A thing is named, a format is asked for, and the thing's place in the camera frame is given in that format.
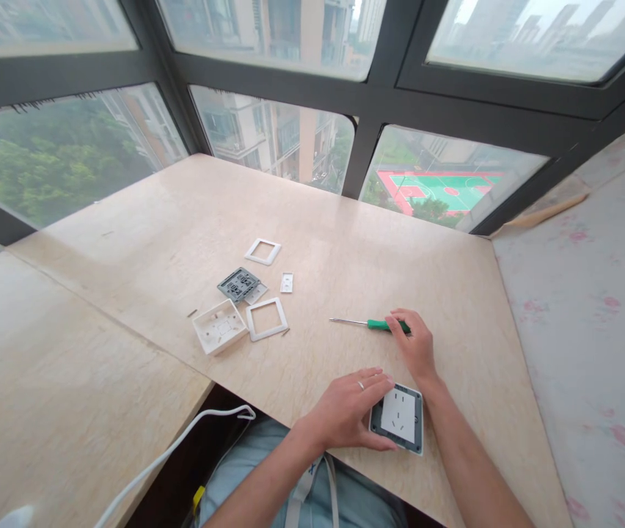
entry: basketball court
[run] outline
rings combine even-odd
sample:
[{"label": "basketball court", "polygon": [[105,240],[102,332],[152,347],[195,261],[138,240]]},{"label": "basketball court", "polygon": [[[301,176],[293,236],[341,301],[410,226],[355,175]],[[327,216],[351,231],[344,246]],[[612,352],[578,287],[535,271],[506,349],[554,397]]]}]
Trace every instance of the basketball court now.
[{"label": "basketball court", "polygon": [[448,213],[468,211],[499,182],[500,172],[392,172],[377,171],[398,207],[413,214],[412,205],[428,198],[449,205]]}]

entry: wall socket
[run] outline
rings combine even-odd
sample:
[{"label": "wall socket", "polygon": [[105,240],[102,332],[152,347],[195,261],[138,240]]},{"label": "wall socket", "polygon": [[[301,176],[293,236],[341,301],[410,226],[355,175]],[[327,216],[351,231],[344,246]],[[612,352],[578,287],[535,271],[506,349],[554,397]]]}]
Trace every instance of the wall socket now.
[{"label": "wall socket", "polygon": [[396,384],[383,400],[372,407],[369,430],[422,456],[423,395]]}]

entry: window frame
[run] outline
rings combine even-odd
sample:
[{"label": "window frame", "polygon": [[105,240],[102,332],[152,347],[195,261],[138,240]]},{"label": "window frame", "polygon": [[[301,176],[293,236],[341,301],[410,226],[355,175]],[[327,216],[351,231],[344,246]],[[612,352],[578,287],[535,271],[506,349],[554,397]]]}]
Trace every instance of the window frame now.
[{"label": "window frame", "polygon": [[430,45],[449,0],[426,1],[398,79],[398,87],[487,103],[602,120],[625,101],[625,55],[600,83],[580,84],[502,74],[442,63],[426,64]]},{"label": "window frame", "polygon": [[[0,58],[0,107],[154,83],[188,154],[209,155],[191,84],[355,116],[342,191],[352,199],[385,125],[549,157],[472,231],[489,235],[625,133],[625,68],[586,87],[423,65],[446,3],[388,1],[368,77],[355,82],[179,53],[156,0],[120,0],[139,49]],[[34,231],[0,206],[0,244]]]}]

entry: screwdriver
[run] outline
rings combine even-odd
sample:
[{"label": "screwdriver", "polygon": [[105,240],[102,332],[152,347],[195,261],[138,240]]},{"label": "screwdriver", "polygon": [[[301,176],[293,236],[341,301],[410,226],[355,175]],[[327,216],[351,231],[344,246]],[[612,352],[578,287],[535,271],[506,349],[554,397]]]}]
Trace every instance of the screwdriver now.
[{"label": "screwdriver", "polygon": [[[388,327],[388,323],[386,321],[375,321],[374,319],[369,319],[366,323],[364,321],[352,321],[349,319],[335,319],[330,318],[332,321],[337,321],[338,323],[354,323],[354,324],[362,324],[367,326],[370,330],[385,330],[391,331]],[[403,321],[398,321],[401,324],[401,328],[403,329],[404,334],[410,334],[410,326],[406,325]]]}]

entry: yellow tag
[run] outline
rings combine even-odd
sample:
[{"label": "yellow tag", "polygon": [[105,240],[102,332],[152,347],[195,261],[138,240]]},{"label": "yellow tag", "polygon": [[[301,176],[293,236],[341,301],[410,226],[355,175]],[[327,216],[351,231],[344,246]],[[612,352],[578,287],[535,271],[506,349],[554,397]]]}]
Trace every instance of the yellow tag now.
[{"label": "yellow tag", "polygon": [[205,495],[205,486],[200,486],[195,492],[195,495],[193,495],[193,517],[195,517],[195,510],[197,510],[197,506],[203,495]]}]

